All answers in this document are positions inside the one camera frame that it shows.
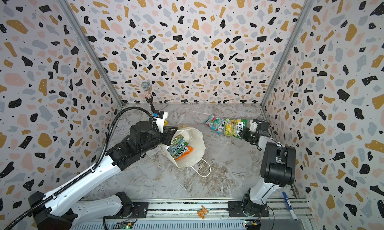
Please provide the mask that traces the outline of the yellow green Fox's candy bag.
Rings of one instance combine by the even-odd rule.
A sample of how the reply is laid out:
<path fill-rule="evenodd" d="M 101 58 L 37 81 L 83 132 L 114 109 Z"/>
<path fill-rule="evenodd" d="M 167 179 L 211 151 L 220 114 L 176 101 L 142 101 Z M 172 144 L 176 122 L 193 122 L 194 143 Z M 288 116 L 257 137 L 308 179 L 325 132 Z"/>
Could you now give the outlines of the yellow green Fox's candy bag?
<path fill-rule="evenodd" d="M 248 125 L 247 119 L 230 119 L 225 121 L 225 135 L 228 137 L 234 137 L 242 139 L 241 133 Z"/>

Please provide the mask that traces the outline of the red green Fox's candy bag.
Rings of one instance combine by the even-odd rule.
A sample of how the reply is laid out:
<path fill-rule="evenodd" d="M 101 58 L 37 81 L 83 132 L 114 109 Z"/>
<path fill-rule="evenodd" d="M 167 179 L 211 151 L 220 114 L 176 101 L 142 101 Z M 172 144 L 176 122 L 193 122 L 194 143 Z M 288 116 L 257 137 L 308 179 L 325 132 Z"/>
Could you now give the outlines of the red green Fox's candy bag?
<path fill-rule="evenodd" d="M 225 128 L 226 119 L 213 114 L 204 122 L 204 124 L 218 134 L 222 134 Z"/>

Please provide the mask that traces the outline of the white paper bag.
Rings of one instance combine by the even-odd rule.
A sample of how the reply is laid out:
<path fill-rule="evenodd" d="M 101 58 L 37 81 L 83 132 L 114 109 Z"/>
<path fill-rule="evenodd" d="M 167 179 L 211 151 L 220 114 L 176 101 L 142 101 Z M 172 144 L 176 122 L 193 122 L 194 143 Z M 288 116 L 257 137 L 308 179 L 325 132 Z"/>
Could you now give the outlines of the white paper bag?
<path fill-rule="evenodd" d="M 160 145 L 162 153 L 178 168 L 192 168 L 203 178 L 211 174 L 211 165 L 203 158 L 206 150 L 204 137 L 197 128 L 180 125 L 171 138 L 169 145 Z M 208 165 L 208 172 L 202 175 L 194 165 L 203 161 Z"/>

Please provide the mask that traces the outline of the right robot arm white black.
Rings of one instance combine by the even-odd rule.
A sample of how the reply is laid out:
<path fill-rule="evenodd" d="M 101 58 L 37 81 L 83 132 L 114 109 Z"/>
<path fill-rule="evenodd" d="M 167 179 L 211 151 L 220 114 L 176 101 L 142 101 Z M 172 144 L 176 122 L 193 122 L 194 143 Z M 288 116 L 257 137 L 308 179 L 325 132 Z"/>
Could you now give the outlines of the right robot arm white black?
<path fill-rule="evenodd" d="M 295 180 L 296 149 L 275 140 L 269 130 L 268 121 L 253 119 L 250 127 L 241 132 L 243 140 L 264 153 L 260 167 L 261 179 L 244 194 L 241 204 L 243 214 L 249 217 L 262 215 L 268 209 L 267 199 Z"/>

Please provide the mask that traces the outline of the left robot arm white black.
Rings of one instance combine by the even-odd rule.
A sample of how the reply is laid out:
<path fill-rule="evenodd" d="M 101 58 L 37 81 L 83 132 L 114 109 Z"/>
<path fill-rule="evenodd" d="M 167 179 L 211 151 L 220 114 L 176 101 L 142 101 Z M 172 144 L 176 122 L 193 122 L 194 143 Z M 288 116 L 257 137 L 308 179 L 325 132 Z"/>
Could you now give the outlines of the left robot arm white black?
<path fill-rule="evenodd" d="M 103 217 L 139 216 L 132 200 L 119 192 L 111 197 L 81 203 L 80 199 L 105 180 L 137 162 L 149 150 L 161 144 L 170 145 L 177 127 L 155 131 L 149 121 L 130 127 L 130 133 L 120 143 L 107 150 L 99 164 L 88 168 L 69 186 L 60 186 L 50 193 L 36 192 L 29 197 L 35 223 L 39 230 L 70 230 L 72 227 Z"/>

